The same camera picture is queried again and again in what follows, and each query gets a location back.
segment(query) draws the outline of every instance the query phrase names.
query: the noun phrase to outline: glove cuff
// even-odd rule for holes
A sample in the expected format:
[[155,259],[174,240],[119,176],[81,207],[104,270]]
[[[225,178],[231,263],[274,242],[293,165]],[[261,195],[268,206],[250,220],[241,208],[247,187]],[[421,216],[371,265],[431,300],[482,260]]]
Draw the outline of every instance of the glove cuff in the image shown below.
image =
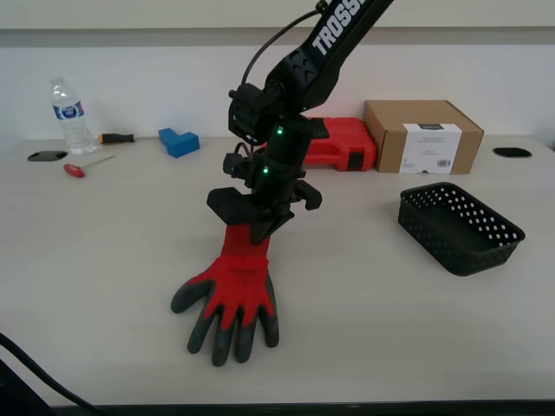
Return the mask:
[[251,226],[249,224],[228,225],[225,231],[222,256],[266,257],[269,246],[269,238],[266,238],[260,245],[251,243]]

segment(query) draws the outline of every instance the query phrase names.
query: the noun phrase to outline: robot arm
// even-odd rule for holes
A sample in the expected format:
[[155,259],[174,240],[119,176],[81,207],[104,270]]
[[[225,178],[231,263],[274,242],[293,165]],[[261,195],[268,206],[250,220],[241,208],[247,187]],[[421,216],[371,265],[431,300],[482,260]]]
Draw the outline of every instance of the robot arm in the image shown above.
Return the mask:
[[300,179],[311,141],[329,135],[323,120],[308,120],[301,113],[327,101],[341,66],[392,3],[319,2],[322,17],[317,26],[270,72],[264,90],[243,83],[230,92],[232,133],[253,146],[267,147],[248,157],[227,154],[224,172],[244,180],[252,194],[218,189],[210,193],[208,205],[228,225],[250,224],[253,244],[263,243],[294,217],[292,203],[305,200],[309,210],[322,203],[320,192]]
[[353,49],[393,0],[334,0],[308,39],[269,74],[266,87],[284,89],[282,115],[299,114],[324,104]]

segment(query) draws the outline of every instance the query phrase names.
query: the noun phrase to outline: cardboard box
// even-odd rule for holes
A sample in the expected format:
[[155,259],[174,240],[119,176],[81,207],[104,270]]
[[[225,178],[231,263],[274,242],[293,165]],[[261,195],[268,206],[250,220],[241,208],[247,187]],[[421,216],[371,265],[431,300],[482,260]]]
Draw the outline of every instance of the cardboard box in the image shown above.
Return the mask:
[[469,174],[484,137],[449,101],[367,101],[364,122],[385,173]]

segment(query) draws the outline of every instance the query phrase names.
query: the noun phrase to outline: bottle cap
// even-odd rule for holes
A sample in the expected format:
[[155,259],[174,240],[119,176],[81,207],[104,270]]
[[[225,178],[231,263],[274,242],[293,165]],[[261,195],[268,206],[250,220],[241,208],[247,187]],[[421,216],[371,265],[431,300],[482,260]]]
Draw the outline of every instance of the bottle cap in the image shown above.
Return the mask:
[[63,76],[57,75],[57,76],[52,76],[50,78],[50,82],[52,82],[55,85],[61,85],[65,82],[65,80],[63,79]]

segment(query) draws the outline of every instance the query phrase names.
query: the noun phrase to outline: bottle label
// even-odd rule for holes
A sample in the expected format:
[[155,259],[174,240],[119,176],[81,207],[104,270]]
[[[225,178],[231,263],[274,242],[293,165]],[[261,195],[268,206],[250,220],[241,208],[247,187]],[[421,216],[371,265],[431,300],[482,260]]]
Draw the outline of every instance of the bottle label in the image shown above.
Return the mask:
[[54,113],[58,120],[76,119],[85,115],[83,105],[81,102],[76,102],[75,105],[69,107],[54,106]]

